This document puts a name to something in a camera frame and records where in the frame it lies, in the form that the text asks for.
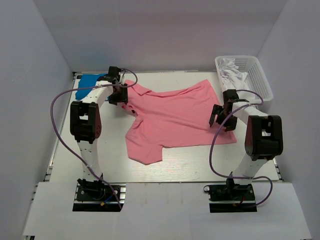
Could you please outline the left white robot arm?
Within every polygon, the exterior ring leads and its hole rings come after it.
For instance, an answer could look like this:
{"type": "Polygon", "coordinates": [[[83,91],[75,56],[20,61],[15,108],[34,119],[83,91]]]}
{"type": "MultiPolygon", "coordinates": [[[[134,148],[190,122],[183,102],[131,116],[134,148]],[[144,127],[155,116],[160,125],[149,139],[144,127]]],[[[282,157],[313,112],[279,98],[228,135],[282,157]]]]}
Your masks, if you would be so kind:
{"type": "Polygon", "coordinates": [[[125,72],[125,69],[109,67],[108,73],[96,81],[97,88],[70,105],[70,133],[84,160],[83,181],[94,182],[103,178],[98,158],[98,138],[102,133],[100,108],[105,101],[112,105],[128,103],[128,85],[123,81],[125,72]]]}

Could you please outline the pink t shirt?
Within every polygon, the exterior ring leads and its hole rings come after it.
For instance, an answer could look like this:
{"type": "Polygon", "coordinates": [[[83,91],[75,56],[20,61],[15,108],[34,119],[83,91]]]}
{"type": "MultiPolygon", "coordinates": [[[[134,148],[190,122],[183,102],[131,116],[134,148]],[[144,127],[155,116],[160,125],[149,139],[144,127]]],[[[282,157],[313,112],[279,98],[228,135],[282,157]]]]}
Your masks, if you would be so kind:
{"type": "Polygon", "coordinates": [[[217,123],[209,124],[220,102],[208,80],[174,91],[155,92],[126,81],[128,103],[122,108],[135,120],[125,135],[131,160],[150,165],[163,160],[163,148],[210,145],[217,123]]]}

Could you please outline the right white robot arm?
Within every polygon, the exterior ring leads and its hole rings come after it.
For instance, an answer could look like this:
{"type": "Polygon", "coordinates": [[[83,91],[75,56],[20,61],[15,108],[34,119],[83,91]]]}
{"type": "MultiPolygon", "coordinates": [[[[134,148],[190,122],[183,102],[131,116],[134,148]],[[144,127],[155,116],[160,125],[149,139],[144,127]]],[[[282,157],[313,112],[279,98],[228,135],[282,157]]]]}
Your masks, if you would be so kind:
{"type": "Polygon", "coordinates": [[[262,176],[256,176],[260,168],[282,154],[284,148],[282,119],[278,115],[268,115],[258,110],[257,106],[263,105],[264,100],[251,90],[228,89],[222,95],[223,105],[213,106],[209,120],[210,126],[213,123],[218,124],[209,151],[209,166],[215,175],[234,181],[225,187],[225,192],[229,198],[236,200],[244,193],[242,185],[249,185],[253,180],[262,179],[262,176]],[[239,98],[238,93],[241,91],[256,95],[260,101],[239,98]],[[245,155],[238,167],[227,176],[214,169],[213,150],[221,130],[226,132],[235,130],[238,120],[246,125],[245,155]]]}

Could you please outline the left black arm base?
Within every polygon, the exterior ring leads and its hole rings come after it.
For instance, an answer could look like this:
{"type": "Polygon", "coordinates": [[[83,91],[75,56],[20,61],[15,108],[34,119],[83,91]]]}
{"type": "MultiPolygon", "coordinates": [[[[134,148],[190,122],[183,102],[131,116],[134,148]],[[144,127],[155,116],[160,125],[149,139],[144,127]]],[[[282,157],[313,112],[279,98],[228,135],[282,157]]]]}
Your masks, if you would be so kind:
{"type": "Polygon", "coordinates": [[[73,212],[120,212],[125,203],[126,184],[108,186],[100,180],[77,180],[73,212]]]}

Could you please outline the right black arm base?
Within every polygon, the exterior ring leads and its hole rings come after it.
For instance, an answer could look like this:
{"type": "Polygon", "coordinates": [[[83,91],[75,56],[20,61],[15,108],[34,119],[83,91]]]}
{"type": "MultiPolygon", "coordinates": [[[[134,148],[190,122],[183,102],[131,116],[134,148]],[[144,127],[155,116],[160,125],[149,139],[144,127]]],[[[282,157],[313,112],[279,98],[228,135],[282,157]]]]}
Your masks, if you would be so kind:
{"type": "Polygon", "coordinates": [[[209,195],[210,213],[257,212],[252,184],[236,184],[228,178],[225,184],[205,185],[203,191],[209,195]]]}

